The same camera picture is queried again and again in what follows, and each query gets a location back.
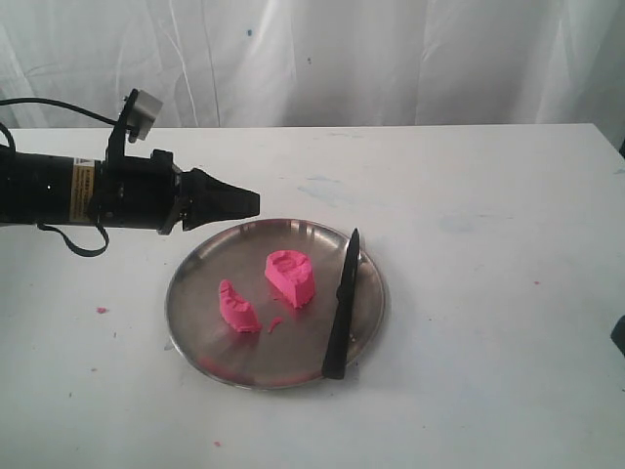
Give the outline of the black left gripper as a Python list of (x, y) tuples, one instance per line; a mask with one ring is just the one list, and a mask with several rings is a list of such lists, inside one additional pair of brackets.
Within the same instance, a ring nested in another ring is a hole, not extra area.
[[(148, 158), (105, 160), (96, 171), (87, 215), (107, 228), (168, 234), (180, 218), (180, 175), (173, 153), (162, 149)], [(197, 168), (182, 174), (182, 190), (190, 200), (182, 221), (184, 231), (259, 215), (256, 192), (224, 183)]]

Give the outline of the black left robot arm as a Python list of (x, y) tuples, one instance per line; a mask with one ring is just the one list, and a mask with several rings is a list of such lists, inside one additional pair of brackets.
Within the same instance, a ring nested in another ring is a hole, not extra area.
[(116, 163), (17, 153), (1, 158), (1, 221), (6, 225), (95, 226), (169, 234), (260, 213), (257, 193), (193, 168), (170, 151)]

